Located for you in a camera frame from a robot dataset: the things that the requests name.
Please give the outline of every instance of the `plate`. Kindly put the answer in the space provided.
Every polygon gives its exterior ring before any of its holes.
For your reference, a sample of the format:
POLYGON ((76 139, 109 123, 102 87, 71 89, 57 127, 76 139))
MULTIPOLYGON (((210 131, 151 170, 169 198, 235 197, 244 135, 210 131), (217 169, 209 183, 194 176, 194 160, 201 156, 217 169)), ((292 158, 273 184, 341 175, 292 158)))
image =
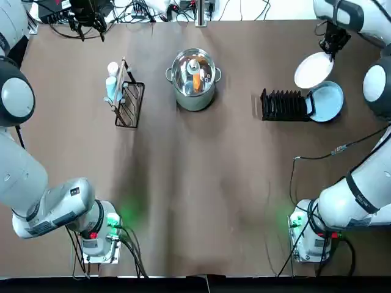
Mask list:
POLYGON ((314 53, 304 59, 294 73, 294 83, 301 89, 312 89, 323 82, 334 66, 325 52, 314 53))
MULTIPOLYGON (((311 119, 316 122, 326 122, 335 118, 343 106, 343 91, 332 81, 324 81, 312 89, 315 113, 311 119)), ((311 113, 312 106, 309 98, 305 99, 307 113, 311 113)))

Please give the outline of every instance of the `dish rack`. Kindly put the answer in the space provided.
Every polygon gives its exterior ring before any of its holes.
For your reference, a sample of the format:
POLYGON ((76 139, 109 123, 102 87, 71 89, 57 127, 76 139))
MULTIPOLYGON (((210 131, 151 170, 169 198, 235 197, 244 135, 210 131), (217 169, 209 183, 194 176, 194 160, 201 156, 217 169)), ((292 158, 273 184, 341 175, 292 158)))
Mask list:
POLYGON ((262 120, 268 121, 311 121, 311 115, 315 113, 312 92, 306 97, 300 91, 272 91, 266 94, 263 89, 261 94, 262 120), (311 111, 308 112, 305 99, 309 98, 311 111))
POLYGON ((114 101, 111 101, 109 98, 105 99, 110 105, 111 110, 115 113, 114 124, 118 127, 137 128, 145 84, 135 80, 125 58, 122 59, 117 74, 117 85, 113 97, 117 97, 119 91, 122 92, 122 99, 120 101, 116 101, 116 98, 113 99, 114 101))

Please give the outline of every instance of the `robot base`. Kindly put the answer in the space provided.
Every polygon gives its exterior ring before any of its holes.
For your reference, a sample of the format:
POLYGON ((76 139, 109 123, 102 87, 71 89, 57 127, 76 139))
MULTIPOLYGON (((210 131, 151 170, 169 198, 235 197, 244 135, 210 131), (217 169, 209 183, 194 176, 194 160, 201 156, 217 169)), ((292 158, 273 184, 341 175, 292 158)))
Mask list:
POLYGON ((104 219, 102 227, 97 235, 97 247, 91 249, 87 241, 82 241, 84 262, 91 264, 118 264, 121 250, 120 242, 110 240, 107 236, 119 236, 119 229, 112 228, 108 223, 114 219, 114 221, 118 221, 117 224, 121 224, 120 217, 115 212, 115 209, 110 202, 100 202, 104 209, 104 219), (107 253, 104 255, 101 255, 101 253, 96 255, 94 250, 107 251, 107 253))
MULTIPOLYGON (((309 203, 310 200, 302 200, 298 203, 298 206, 306 211, 309 203)), ((295 208, 292 215, 288 217, 288 230, 292 247, 303 231, 307 221, 307 213, 298 209, 297 207, 295 208)), ((292 257, 297 262, 321 262, 323 245, 324 238, 317 235, 311 229, 311 226, 307 225, 303 235, 300 237, 299 242, 293 251, 292 257)), ((330 249, 331 241, 327 243, 323 261, 329 258, 330 249)))

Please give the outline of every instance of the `brown table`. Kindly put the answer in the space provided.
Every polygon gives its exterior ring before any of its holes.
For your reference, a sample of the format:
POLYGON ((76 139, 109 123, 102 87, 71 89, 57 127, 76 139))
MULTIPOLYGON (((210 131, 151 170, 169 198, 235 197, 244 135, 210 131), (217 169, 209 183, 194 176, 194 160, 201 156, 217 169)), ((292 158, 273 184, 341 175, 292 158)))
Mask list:
MULTIPOLYGON (((295 156, 318 156, 384 124, 365 105, 362 81, 378 50, 353 37, 338 54, 333 79, 345 93, 332 123, 263 122, 252 97, 263 88, 294 90, 293 75, 305 56, 319 51, 316 21, 158 23, 118 25, 100 39, 66 40, 40 26, 23 63, 37 97, 24 125, 29 152, 51 186, 86 176, 96 196, 112 201, 134 227, 150 275, 221 273, 273 275, 288 256, 288 183, 295 156), (218 96, 205 111, 175 103, 164 71, 181 49, 200 47, 223 72, 218 96), (137 131, 114 126, 103 102, 106 66, 126 56, 146 84, 137 131)), ((316 198, 375 145, 377 138, 323 161, 300 162, 293 190, 316 198)), ((64 229, 28 241, 12 230, 12 212, 0 207, 0 275, 70 275, 71 245, 64 229)), ((390 231, 348 233, 359 275, 391 273, 390 231)), ((344 274, 347 247, 338 249, 325 274, 344 274)), ((122 251, 118 266, 101 275, 134 275, 122 251)), ((295 265, 313 274, 313 265, 295 265)), ((290 274, 290 266, 285 270, 290 274)))

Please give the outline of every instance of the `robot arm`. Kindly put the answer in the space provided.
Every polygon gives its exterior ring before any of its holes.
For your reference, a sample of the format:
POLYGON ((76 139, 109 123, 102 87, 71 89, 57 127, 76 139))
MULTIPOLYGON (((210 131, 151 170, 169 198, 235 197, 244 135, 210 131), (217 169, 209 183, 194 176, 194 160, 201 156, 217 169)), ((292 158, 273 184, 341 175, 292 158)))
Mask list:
POLYGON ((328 20, 336 26, 360 34, 366 34, 391 43, 391 22, 381 9, 388 14, 391 10, 389 0, 313 0, 313 10, 317 18, 328 20))
MULTIPOLYGON (((313 8, 318 18, 328 22, 320 45, 332 58, 349 39, 345 30, 377 38, 388 47, 391 44, 389 0, 314 0, 313 8)), ((363 92, 372 111, 391 120, 391 56, 383 56, 371 66, 363 92)), ((331 243, 325 245, 324 235, 331 231, 391 224, 390 133, 391 127, 357 167, 323 190, 318 199, 298 203, 289 218, 291 240, 297 244, 296 259, 321 262, 324 252, 327 259, 331 243)))
POLYGON ((21 238, 44 235, 67 225, 81 233, 83 252, 91 262, 110 262, 118 234, 112 204, 95 199, 85 178, 48 188, 43 166, 12 139, 7 127, 32 117, 35 96, 30 83, 7 54, 27 34, 27 16, 20 1, 0 0, 0 203, 13 211, 12 225, 21 238))

